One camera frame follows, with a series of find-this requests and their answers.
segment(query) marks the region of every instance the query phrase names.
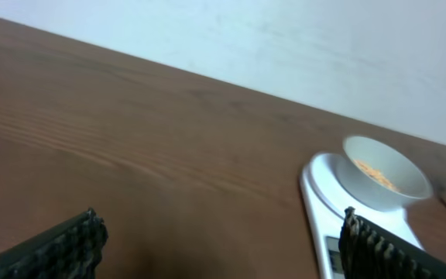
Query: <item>food in bowl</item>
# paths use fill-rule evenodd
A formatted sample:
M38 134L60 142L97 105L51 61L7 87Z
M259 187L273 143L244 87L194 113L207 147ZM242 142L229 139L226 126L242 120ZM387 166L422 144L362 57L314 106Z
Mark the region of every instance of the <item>food in bowl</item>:
M390 182L380 170L370 167L368 164L361 160L354 160L354 163L361 171L369 175L371 178L374 178L383 186L386 186L392 191L400 192L400 190L395 185L393 185L392 182Z

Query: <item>white wall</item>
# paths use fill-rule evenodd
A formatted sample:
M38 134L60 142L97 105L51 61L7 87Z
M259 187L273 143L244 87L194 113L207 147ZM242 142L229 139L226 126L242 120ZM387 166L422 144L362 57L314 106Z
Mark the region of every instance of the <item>white wall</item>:
M446 0L0 0L0 17L446 144Z

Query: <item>wooden table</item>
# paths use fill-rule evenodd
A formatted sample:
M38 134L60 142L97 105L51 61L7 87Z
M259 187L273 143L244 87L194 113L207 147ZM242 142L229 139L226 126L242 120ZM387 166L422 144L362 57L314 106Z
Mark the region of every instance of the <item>wooden table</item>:
M317 278L297 177L352 133L446 184L446 146L0 20L0 252L92 206L99 278ZM410 224L446 261L446 208Z

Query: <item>kitchen scale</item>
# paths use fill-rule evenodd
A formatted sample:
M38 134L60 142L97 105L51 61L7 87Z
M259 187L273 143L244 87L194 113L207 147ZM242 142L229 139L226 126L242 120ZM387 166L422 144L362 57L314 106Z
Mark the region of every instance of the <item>kitchen scale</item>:
M405 209L377 211L356 200L341 186L335 175L341 160L346 159L338 154L316 154L300 174L300 187L313 234L321 278L344 278L338 239L345 216L344 210L349 206L355 208L355 214L423 249L407 224Z

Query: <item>woven black object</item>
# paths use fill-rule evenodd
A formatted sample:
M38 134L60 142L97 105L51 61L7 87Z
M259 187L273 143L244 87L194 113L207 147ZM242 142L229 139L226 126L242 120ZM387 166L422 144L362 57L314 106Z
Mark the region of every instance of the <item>woven black object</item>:
M446 263L345 210L338 248L345 279L446 279Z
M108 233L92 208L0 254L0 279L94 278Z

